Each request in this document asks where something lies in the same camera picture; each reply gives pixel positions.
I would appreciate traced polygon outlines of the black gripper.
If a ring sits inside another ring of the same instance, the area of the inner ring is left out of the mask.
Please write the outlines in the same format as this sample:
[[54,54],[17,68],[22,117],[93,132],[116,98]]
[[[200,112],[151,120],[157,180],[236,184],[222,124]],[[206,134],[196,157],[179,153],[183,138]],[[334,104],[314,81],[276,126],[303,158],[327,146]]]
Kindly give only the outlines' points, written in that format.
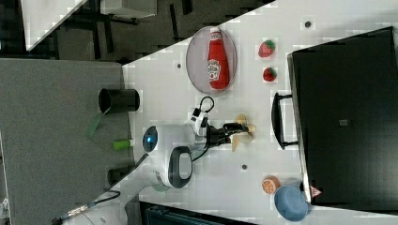
[[238,132],[228,136],[226,130],[247,131],[248,128],[240,123],[226,123],[222,128],[208,126],[206,147],[220,146],[222,144],[230,143],[230,140],[234,139],[237,139],[238,141],[249,141],[251,139],[251,135],[248,132]]

